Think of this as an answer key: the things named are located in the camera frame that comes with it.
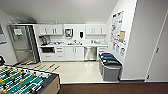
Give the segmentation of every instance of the lower cabinet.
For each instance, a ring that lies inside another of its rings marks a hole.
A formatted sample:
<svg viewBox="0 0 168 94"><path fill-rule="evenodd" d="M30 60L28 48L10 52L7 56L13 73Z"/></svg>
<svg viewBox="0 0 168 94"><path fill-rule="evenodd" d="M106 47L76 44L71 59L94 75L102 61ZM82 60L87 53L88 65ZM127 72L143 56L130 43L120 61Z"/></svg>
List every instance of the lower cabinet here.
<svg viewBox="0 0 168 94"><path fill-rule="evenodd" d="M65 61L64 47L55 47L54 53L41 53L41 61Z"/></svg>
<svg viewBox="0 0 168 94"><path fill-rule="evenodd" d="M55 53L41 53L41 61L56 61Z"/></svg>
<svg viewBox="0 0 168 94"><path fill-rule="evenodd" d="M84 61L84 47L65 47L66 61Z"/></svg>
<svg viewBox="0 0 168 94"><path fill-rule="evenodd" d="M99 60L99 54L105 53L107 47L97 47L97 60Z"/></svg>

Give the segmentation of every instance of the floor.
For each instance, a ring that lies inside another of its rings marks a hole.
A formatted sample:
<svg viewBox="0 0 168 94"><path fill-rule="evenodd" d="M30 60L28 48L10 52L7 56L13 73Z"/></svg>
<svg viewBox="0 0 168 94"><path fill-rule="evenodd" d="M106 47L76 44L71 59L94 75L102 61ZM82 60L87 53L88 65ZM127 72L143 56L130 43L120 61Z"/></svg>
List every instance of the floor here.
<svg viewBox="0 0 168 94"><path fill-rule="evenodd" d="M99 62L42 62L34 65L22 65L21 67L35 69L41 71L52 72L54 68L58 67L53 73L60 75L61 84L74 84L74 83L118 83L105 82L102 79L99 71Z"/></svg>

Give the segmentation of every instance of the ceiling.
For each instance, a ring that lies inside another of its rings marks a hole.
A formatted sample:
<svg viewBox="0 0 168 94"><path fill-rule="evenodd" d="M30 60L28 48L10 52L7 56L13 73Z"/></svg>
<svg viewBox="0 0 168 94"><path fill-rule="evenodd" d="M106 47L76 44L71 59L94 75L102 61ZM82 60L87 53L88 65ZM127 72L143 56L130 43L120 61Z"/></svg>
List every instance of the ceiling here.
<svg viewBox="0 0 168 94"><path fill-rule="evenodd" d="M38 23L105 23L118 0L0 0L0 9L17 20Z"/></svg>

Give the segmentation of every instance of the door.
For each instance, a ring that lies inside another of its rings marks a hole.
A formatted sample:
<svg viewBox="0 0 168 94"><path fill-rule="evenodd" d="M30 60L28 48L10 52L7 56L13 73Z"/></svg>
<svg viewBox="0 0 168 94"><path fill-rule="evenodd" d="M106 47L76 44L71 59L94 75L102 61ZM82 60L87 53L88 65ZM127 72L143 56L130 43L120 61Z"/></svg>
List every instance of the door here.
<svg viewBox="0 0 168 94"><path fill-rule="evenodd" d="M62 25L55 25L55 34L56 35L63 35Z"/></svg>
<svg viewBox="0 0 168 94"><path fill-rule="evenodd" d="M146 82L168 82L168 18L164 24L156 52L145 79Z"/></svg>
<svg viewBox="0 0 168 94"><path fill-rule="evenodd" d="M26 61L28 62L35 61L32 50L24 50L24 51L15 50L15 54L16 54L18 63L22 63Z"/></svg>
<svg viewBox="0 0 168 94"><path fill-rule="evenodd" d="M65 47L65 60L74 61L75 60L74 52L75 52L74 47Z"/></svg>
<svg viewBox="0 0 168 94"><path fill-rule="evenodd" d="M47 25L47 34L49 35L55 34L55 25Z"/></svg>
<svg viewBox="0 0 168 94"><path fill-rule="evenodd" d="M40 34L46 35L47 34L47 27L46 25L39 25L40 28Z"/></svg>
<svg viewBox="0 0 168 94"><path fill-rule="evenodd" d="M84 61L84 47L74 47L75 48L75 60Z"/></svg>
<svg viewBox="0 0 168 94"><path fill-rule="evenodd" d="M26 26L10 25L10 35L15 50L32 50L30 34Z"/></svg>
<svg viewBox="0 0 168 94"><path fill-rule="evenodd" d="M106 33L106 25L101 25L101 34L107 34Z"/></svg>
<svg viewBox="0 0 168 94"><path fill-rule="evenodd" d="M91 24L86 24L86 34L94 34L94 28Z"/></svg>
<svg viewBox="0 0 168 94"><path fill-rule="evenodd" d="M101 27L99 24L94 25L94 34L101 34Z"/></svg>

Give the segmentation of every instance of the stainless steel refrigerator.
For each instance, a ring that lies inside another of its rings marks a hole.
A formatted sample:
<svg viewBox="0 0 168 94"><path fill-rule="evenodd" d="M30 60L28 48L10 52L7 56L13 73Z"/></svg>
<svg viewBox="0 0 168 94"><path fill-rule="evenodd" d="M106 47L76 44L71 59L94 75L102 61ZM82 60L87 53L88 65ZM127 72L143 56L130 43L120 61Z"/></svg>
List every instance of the stainless steel refrigerator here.
<svg viewBox="0 0 168 94"><path fill-rule="evenodd" d="M18 63L40 62L33 25L9 25L9 35Z"/></svg>

